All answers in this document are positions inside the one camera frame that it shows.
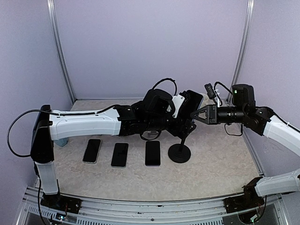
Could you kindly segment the blue phone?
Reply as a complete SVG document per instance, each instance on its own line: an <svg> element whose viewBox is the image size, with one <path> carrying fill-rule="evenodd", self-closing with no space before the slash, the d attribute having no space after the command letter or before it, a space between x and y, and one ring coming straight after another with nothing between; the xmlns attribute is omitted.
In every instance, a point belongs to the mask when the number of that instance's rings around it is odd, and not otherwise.
<svg viewBox="0 0 300 225"><path fill-rule="evenodd" d="M190 114L199 109L203 101L203 95L192 90L183 91L181 95L185 100L180 107L180 116L190 118Z"/></svg>

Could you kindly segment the black tripod stand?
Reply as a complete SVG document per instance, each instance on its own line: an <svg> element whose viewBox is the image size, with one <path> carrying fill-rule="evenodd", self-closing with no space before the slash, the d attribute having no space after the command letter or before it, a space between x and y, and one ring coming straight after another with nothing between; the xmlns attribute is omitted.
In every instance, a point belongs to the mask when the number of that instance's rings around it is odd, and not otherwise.
<svg viewBox="0 0 300 225"><path fill-rule="evenodd" d="M168 150L168 157L175 163L183 164L191 157L191 151L185 145L185 140L182 139L180 143L172 145Z"/></svg>

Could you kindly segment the black phone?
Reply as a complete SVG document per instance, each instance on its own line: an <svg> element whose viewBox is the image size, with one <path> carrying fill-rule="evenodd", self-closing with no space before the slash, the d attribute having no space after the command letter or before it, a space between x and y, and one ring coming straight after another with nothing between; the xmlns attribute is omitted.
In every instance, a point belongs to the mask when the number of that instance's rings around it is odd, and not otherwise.
<svg viewBox="0 0 300 225"><path fill-rule="evenodd" d="M147 141L145 146L145 165L160 166L160 141Z"/></svg>
<svg viewBox="0 0 300 225"><path fill-rule="evenodd" d="M113 150L111 166L125 168L128 155L128 143L116 143Z"/></svg>

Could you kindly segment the white phone stand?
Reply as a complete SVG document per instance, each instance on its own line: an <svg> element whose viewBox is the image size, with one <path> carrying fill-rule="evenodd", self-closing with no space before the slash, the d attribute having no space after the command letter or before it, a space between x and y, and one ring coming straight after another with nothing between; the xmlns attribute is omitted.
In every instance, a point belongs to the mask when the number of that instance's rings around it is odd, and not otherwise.
<svg viewBox="0 0 300 225"><path fill-rule="evenodd" d="M149 135L157 135L159 132L158 131L148 131Z"/></svg>

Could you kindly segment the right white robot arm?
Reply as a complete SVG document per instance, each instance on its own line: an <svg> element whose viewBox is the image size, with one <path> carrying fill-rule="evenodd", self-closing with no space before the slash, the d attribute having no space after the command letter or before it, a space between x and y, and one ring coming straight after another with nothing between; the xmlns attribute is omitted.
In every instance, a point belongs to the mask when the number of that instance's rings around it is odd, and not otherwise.
<svg viewBox="0 0 300 225"><path fill-rule="evenodd" d="M256 106L254 88L247 84L232 86L232 106L206 105L190 114L191 118L207 125L239 123L260 136L300 154L300 131L280 118L271 108ZM226 211L235 212L263 205L266 196L300 190L300 171L273 177L256 177L243 188L243 194L224 200Z"/></svg>

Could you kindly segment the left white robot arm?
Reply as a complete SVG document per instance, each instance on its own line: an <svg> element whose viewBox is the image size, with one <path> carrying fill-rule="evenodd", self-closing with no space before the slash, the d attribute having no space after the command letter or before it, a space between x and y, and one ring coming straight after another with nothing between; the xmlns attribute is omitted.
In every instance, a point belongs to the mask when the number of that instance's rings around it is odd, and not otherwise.
<svg viewBox="0 0 300 225"><path fill-rule="evenodd" d="M57 209L66 203L55 174L54 141L89 135L142 136L146 131L164 130L183 140L195 129L190 114L202 101L203 96L192 90L171 96L164 90L150 89L143 100L132 105L112 105L98 111L58 111L42 106L33 129L30 156L48 202Z"/></svg>

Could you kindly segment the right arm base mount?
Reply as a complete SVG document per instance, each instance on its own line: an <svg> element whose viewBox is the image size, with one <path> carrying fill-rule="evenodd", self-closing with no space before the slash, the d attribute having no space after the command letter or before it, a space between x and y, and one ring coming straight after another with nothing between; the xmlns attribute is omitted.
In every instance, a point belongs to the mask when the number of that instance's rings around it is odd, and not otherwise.
<svg viewBox="0 0 300 225"><path fill-rule="evenodd" d="M265 200L262 197L246 197L239 195L224 199L226 213L248 210L264 205Z"/></svg>

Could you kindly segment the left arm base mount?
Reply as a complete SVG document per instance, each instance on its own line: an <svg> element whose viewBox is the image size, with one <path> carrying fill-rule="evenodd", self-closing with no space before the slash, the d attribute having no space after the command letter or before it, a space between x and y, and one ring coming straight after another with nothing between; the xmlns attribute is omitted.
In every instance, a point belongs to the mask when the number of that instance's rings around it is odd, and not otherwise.
<svg viewBox="0 0 300 225"><path fill-rule="evenodd" d="M63 211L66 213L78 214L82 200L79 198L68 197L64 195L46 195L43 194L40 204L50 209Z"/></svg>

